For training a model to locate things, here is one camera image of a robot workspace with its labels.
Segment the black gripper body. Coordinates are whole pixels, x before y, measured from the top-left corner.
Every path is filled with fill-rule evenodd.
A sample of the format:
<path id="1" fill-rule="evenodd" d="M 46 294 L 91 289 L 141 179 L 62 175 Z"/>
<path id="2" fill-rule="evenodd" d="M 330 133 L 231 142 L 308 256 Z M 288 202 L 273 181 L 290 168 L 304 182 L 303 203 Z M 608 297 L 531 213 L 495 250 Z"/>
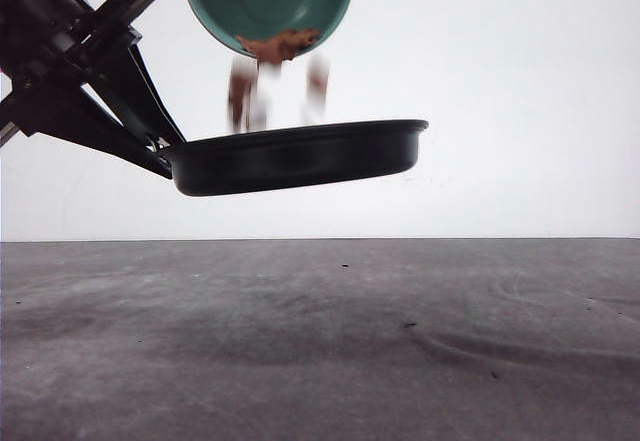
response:
<path id="1" fill-rule="evenodd" d="M 155 0 L 106 0 L 93 8 L 87 0 L 1 0 L 1 70 L 13 85 L 1 104 L 1 140 L 17 131 L 31 133 L 20 122 L 23 108 L 34 108 L 29 88 L 89 85 L 84 45 L 138 43 L 133 27 Z"/>

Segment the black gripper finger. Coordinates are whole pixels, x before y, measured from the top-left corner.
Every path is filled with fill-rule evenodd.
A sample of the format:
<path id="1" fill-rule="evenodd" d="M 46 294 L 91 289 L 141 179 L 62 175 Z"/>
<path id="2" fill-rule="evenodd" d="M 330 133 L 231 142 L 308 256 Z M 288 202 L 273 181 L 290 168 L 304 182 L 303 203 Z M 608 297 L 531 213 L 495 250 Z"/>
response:
<path id="1" fill-rule="evenodd" d="M 160 148 L 186 141 L 165 108 L 135 43 L 84 45 L 89 85 L 134 138 Z"/>
<path id="2" fill-rule="evenodd" d="M 82 88 L 37 84 L 29 88 L 35 131 L 113 155 L 171 179 L 168 164 L 138 142 Z"/>

